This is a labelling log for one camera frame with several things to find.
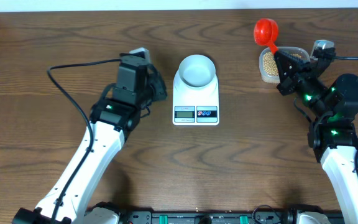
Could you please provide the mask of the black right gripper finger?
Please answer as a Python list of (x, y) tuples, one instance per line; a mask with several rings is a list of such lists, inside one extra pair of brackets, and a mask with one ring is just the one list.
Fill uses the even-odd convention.
[(293, 71), (291, 66), (293, 65), (293, 56), (289, 53), (278, 50), (274, 53), (275, 63), (278, 68), (280, 84), (283, 86), (289, 86), (293, 83)]
[(279, 72), (299, 72), (304, 69), (310, 60), (296, 57), (284, 50), (278, 51), (278, 71)]

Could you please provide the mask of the red measuring scoop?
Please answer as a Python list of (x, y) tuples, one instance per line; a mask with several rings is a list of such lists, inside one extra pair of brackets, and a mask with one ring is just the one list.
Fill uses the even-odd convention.
[(267, 46), (275, 54), (278, 47), (275, 41), (278, 37), (278, 24), (273, 19), (259, 19), (254, 27), (254, 41), (260, 46)]

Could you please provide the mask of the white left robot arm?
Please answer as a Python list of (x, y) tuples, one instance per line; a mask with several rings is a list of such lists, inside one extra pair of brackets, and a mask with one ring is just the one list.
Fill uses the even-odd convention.
[(145, 48), (121, 53), (116, 83), (108, 84), (89, 116), (81, 143), (63, 174), (34, 210), (20, 208), (13, 223), (84, 223), (101, 177), (155, 101), (167, 98), (160, 72)]

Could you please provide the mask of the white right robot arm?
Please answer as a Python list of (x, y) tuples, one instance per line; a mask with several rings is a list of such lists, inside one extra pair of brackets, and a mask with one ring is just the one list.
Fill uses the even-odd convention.
[(358, 76), (345, 73), (326, 87), (319, 76), (335, 56), (321, 50), (315, 63), (277, 50), (280, 83), (285, 96), (296, 93), (315, 115), (308, 144), (329, 177), (346, 223), (358, 223), (358, 137), (353, 121), (358, 113)]

